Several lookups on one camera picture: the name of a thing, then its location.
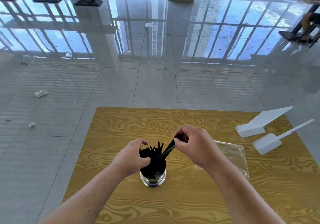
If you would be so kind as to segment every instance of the wood grain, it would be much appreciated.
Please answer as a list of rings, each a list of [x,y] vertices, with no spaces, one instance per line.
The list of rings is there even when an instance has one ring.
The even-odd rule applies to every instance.
[[[236,125],[248,123],[258,113],[98,108],[74,168],[63,201],[108,166],[128,142],[138,137],[156,146],[171,142],[183,124],[206,129],[217,141],[244,146],[250,182],[286,223],[320,223],[320,170],[296,133],[265,156],[252,142],[268,133],[292,129],[285,116],[265,127],[266,133],[241,138]],[[167,158],[167,178],[158,188],[148,188],[139,174],[116,188],[96,223],[232,223],[226,204],[210,176],[177,149]]]

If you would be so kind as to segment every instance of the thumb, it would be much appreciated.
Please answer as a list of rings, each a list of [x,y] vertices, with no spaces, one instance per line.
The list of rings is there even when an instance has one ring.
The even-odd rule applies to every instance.
[[[141,162],[142,162],[142,168],[144,168],[150,164],[151,158],[150,157],[141,158]]]
[[[178,138],[174,138],[174,142],[176,143],[176,148],[184,154],[188,152],[188,143],[185,143]]]

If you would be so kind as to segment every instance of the forearm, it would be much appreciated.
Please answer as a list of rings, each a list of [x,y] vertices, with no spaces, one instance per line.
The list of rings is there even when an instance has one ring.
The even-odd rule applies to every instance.
[[[285,223],[223,154],[206,171],[221,191],[235,224]]]
[[[116,167],[108,166],[39,224],[94,223],[122,179]]]

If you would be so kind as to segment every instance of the white plastic piece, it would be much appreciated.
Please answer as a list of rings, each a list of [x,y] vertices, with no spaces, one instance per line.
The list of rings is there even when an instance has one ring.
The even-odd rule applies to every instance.
[[[293,106],[263,111],[249,123],[238,125],[235,127],[235,129],[242,138],[265,133],[266,131],[263,128],[264,126],[274,121],[276,118],[280,117],[292,108]]]
[[[49,92],[47,90],[44,90],[44,91],[39,91],[39,92],[34,92],[34,95],[39,98],[41,96],[44,96],[46,94],[48,94]]]
[[[72,53],[66,53],[65,58],[72,58]]]
[[[146,23],[145,27],[158,28],[158,24]]]
[[[273,149],[276,149],[278,146],[280,146],[281,139],[292,134],[296,130],[314,122],[314,119],[309,120],[308,122],[305,122],[289,131],[286,133],[281,134],[280,136],[275,136],[273,133],[267,134],[266,136],[260,138],[259,140],[256,140],[252,143],[254,148],[260,153],[261,155],[265,155],[266,153],[272,151]]]

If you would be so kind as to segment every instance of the right hand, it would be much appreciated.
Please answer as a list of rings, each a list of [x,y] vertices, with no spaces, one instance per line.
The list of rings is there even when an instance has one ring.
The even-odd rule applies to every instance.
[[[183,134],[185,142],[175,138],[177,134]],[[183,125],[173,135],[176,148],[186,154],[190,160],[207,170],[217,161],[222,154],[217,144],[209,133],[191,125]]]

